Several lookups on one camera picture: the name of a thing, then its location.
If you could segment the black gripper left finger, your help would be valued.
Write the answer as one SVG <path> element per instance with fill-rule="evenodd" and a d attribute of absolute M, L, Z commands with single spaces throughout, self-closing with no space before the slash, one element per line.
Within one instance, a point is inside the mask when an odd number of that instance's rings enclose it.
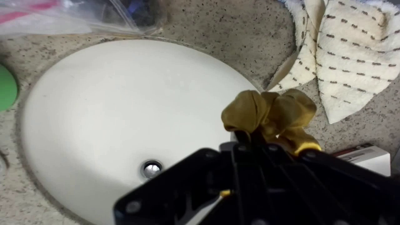
<path fill-rule="evenodd" d="M 233 154 L 243 145 L 203 148 L 117 200 L 116 225 L 242 225 Z"/>

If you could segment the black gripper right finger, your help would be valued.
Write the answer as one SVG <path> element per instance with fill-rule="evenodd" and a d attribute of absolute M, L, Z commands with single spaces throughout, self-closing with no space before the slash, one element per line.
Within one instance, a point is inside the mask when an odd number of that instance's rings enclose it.
<path fill-rule="evenodd" d="M 399 183 L 329 154 L 239 147 L 243 225 L 400 225 Z"/>

